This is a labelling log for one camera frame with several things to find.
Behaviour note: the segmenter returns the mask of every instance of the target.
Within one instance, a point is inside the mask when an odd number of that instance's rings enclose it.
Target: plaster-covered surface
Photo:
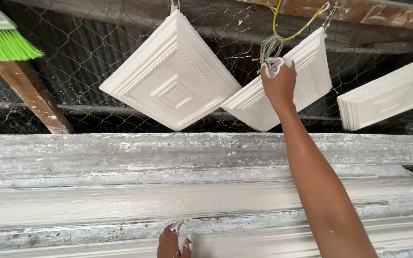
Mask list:
[[[353,203],[413,198],[413,177],[344,179]],[[292,181],[0,190],[0,226],[206,216],[300,207]]]
[[[311,136],[376,250],[413,254],[413,136]],[[153,257],[177,219],[212,257],[318,255],[283,134],[0,135],[0,257]]]
[[[378,253],[405,253],[405,249],[410,252],[413,249],[413,216],[364,221],[364,226]],[[180,243],[183,243],[184,236],[180,235]],[[194,235],[193,243],[194,257],[320,257],[308,225]],[[157,246],[157,239],[153,239],[2,251],[0,257],[153,258],[157,255]]]
[[[311,137],[332,165],[413,164],[411,135]],[[288,167],[283,134],[0,135],[0,179],[263,167]]]

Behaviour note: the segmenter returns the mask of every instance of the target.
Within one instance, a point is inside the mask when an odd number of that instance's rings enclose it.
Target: plaster residue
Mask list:
[[[283,57],[271,57],[269,58],[269,62],[271,64],[271,67],[268,68],[267,64],[262,64],[261,68],[265,67],[265,73],[270,79],[275,78],[277,74],[280,72],[280,67],[282,65],[286,65],[287,67],[291,68],[292,67],[292,60],[291,59],[286,59],[284,60]]]

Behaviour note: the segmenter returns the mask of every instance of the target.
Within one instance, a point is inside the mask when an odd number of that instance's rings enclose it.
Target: white plaster panel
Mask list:
[[[337,97],[342,125],[358,130],[413,108],[413,63]]]
[[[175,10],[100,89],[178,131],[241,87]]]
[[[292,59],[295,63],[297,81],[293,101],[297,111],[312,104],[332,88],[324,47],[325,37],[323,28],[319,28],[284,55],[284,59]],[[280,123],[265,95],[260,75],[221,107],[258,131],[268,131]]]

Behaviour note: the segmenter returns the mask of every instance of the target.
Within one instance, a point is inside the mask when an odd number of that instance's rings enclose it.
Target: white plaster mold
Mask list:
[[[100,89],[179,131],[241,87],[175,10]]]
[[[363,221],[377,253],[388,258],[413,257],[413,216]],[[179,237],[182,250],[184,232]],[[320,257],[308,225],[269,228],[253,234],[235,230],[193,236],[193,257],[229,258],[312,258]],[[88,245],[53,246],[0,251],[0,258],[154,258],[158,239],[107,242]]]
[[[337,97],[344,129],[355,131],[413,108],[413,62]]]
[[[297,111],[306,108],[332,88],[324,47],[325,37],[323,29],[319,28],[283,56],[284,60],[294,60],[297,81],[293,101]],[[258,131],[268,131],[280,123],[265,95],[260,75],[221,107]]]

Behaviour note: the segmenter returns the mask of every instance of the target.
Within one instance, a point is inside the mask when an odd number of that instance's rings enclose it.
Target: broom bristles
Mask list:
[[[43,55],[17,30],[0,30],[0,61],[21,61]]]

